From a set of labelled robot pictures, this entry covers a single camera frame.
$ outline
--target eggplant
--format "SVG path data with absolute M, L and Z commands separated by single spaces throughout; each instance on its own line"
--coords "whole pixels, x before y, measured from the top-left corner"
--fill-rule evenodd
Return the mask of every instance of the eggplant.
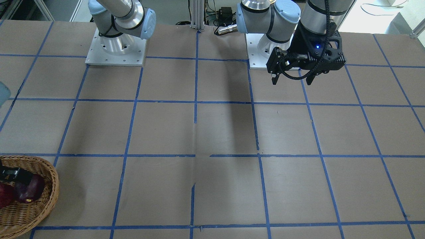
M 32 203 L 41 197 L 44 185 L 43 177 L 34 174 L 29 185 L 25 185 L 21 182 L 15 183 L 14 198 L 20 203 Z
M 0 208 L 5 208 L 13 202 L 13 187 L 0 183 Z

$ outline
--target white wall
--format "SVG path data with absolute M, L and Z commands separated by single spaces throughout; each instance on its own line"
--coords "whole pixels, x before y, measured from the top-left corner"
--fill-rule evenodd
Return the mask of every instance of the white wall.
M 410 28 L 414 29 L 425 18 L 425 1 L 409 0 L 400 13 Z M 419 40 L 425 45 L 425 32 L 419 36 Z

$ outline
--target wicker basket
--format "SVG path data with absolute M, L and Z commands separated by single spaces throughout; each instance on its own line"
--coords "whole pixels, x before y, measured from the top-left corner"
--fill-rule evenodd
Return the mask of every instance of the wicker basket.
M 53 165 L 42 158 L 0 156 L 0 160 L 7 167 L 19 167 L 39 174 L 45 181 L 44 191 L 37 201 L 31 204 L 14 201 L 0 209 L 0 238 L 15 238 L 37 226 L 52 211 L 59 196 L 59 178 Z

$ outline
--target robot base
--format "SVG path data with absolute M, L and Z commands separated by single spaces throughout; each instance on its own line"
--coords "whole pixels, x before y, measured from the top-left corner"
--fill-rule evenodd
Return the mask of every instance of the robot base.
M 272 49 L 274 46 L 269 46 L 265 44 L 266 42 L 261 42 L 261 38 L 264 36 L 264 34 L 257 34 L 257 33 L 248 33 L 245 34 L 246 36 L 246 48 L 248 50 L 248 58 L 249 58 L 249 68 L 253 70 L 267 70 L 266 63 L 269 60 L 270 52 L 272 52 Z M 276 46 L 281 46 L 281 48 L 287 49 L 290 45 L 289 41 L 288 43 L 284 43 L 284 45 L 277 44 Z M 262 44 L 265 48 L 270 48 L 268 50 L 268 53 L 260 52 L 258 49 L 258 44 Z M 298 71 L 297 68 L 292 68 L 291 71 Z
M 132 38 L 133 41 L 128 48 L 120 54 L 111 54 L 104 49 L 104 43 L 99 37 L 99 30 L 96 29 L 85 63 L 88 65 L 143 66 L 146 40 L 130 35 L 126 37 Z

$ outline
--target gray floor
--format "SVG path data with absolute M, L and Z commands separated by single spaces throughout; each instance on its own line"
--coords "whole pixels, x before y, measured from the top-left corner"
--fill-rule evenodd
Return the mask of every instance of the gray floor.
M 240 33 L 158 25 L 144 68 L 99 67 L 93 23 L 0 24 L 0 153 L 61 188 L 20 239 L 425 238 L 417 40 L 342 33 L 346 67 L 273 86 Z

